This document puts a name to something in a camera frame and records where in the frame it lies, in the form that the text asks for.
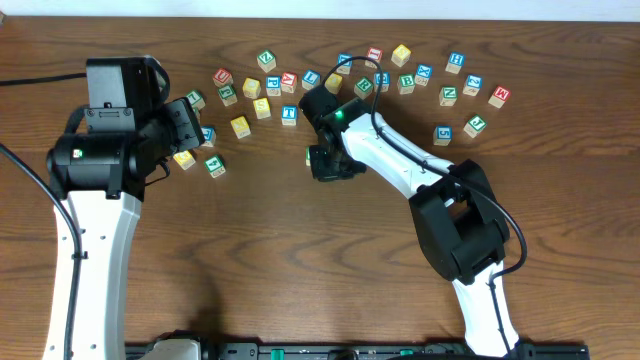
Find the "green B block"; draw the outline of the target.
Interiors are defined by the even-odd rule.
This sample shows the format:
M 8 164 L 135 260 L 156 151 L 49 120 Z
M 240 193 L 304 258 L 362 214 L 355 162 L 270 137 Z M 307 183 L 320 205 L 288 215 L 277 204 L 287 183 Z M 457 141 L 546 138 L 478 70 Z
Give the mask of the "green B block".
M 397 86 L 400 95 L 411 94 L 416 86 L 414 76 L 412 74 L 401 74 L 398 77 Z

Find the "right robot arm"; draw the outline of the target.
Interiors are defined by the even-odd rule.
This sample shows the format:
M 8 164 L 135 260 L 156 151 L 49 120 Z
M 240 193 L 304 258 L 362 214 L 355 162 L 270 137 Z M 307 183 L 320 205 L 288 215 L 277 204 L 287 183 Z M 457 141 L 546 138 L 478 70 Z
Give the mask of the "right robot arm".
M 302 96 L 299 108 L 318 137 L 309 149 L 313 177 L 331 182 L 373 170 L 394 186 L 408 201 L 423 255 L 454 286 L 468 347 L 479 356 L 515 355 L 519 336 L 502 277 L 504 245 L 516 226 L 483 169 L 422 150 L 359 98 L 340 104 L 317 87 Z

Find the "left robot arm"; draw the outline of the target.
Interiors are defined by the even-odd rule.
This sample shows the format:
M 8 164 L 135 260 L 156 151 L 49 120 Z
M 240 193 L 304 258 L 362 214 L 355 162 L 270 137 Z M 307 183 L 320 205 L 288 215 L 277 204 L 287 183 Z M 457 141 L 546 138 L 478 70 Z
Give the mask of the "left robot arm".
M 46 157 L 57 260 L 46 359 L 122 359 L 128 263 L 148 176 L 204 137 L 152 56 L 91 58 L 89 102 Z

